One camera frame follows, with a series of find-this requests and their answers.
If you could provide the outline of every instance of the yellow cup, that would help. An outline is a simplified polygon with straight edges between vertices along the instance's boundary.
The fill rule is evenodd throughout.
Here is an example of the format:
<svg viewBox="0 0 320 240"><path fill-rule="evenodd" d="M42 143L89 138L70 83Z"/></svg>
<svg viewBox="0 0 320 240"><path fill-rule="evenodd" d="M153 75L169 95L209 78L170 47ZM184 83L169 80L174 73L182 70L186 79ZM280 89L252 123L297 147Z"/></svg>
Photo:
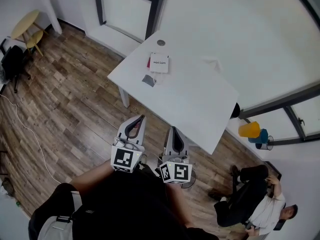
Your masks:
<svg viewBox="0 0 320 240"><path fill-rule="evenodd" d="M239 127L238 133L241 137L257 138L260 135L260 126L256 121L247 123Z"/></svg>

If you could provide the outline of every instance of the white table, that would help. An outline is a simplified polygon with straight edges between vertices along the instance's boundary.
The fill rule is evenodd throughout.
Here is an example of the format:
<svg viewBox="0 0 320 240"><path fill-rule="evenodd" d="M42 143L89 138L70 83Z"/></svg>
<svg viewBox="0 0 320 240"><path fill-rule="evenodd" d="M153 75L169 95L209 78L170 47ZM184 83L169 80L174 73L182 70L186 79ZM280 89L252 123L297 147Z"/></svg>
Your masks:
<svg viewBox="0 0 320 240"><path fill-rule="evenodd" d="M159 46L158 40L165 45ZM238 93L200 58L192 57L191 46L158 31L126 57L108 76L119 87L125 107L130 94L210 155L215 150L236 105ZM154 87L142 82L152 76L147 63L151 52L169 55L169 73Z"/></svg>

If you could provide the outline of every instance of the man sitting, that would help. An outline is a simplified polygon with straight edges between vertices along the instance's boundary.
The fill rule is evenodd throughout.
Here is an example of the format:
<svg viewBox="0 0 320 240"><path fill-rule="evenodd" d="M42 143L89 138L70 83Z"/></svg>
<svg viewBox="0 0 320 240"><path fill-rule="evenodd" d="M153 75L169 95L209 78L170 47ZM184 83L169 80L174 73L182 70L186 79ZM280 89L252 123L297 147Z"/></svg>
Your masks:
<svg viewBox="0 0 320 240"><path fill-rule="evenodd" d="M246 229L249 236L265 235L271 232L279 220L290 220L298 212L298 206L292 205L284 208L285 197L282 194L279 180L269 175L265 165L243 168L241 171L234 165L232 167L233 182L249 181L249 186L242 198L236 205L227 203L226 197L219 198L219 202L214 205L217 223L221 227L229 227L249 220L254 226ZM268 182L274 185L273 198L266 195ZM219 194L209 193L209 196L218 199Z"/></svg>

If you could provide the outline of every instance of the backpack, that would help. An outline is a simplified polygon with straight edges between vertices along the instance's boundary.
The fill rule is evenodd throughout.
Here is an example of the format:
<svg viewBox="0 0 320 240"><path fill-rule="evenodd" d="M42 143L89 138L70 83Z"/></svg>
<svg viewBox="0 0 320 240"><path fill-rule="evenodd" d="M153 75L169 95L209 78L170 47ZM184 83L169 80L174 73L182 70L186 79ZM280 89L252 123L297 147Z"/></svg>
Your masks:
<svg viewBox="0 0 320 240"><path fill-rule="evenodd" d="M74 212L82 206L82 200L78 191L71 191ZM43 224L37 240L73 240L71 216L51 216Z"/></svg>

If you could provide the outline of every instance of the white t-shirt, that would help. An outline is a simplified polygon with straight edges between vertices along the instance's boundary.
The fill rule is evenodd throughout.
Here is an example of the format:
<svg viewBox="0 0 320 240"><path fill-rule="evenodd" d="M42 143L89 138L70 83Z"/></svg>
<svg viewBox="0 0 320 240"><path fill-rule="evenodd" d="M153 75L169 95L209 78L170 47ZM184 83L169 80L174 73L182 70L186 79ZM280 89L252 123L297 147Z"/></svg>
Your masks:
<svg viewBox="0 0 320 240"><path fill-rule="evenodd" d="M271 232L277 225L280 212L286 203L284 195L281 193L278 197L270 198L265 196L255 208L249 221L260 228L259 235L265 235Z"/></svg>

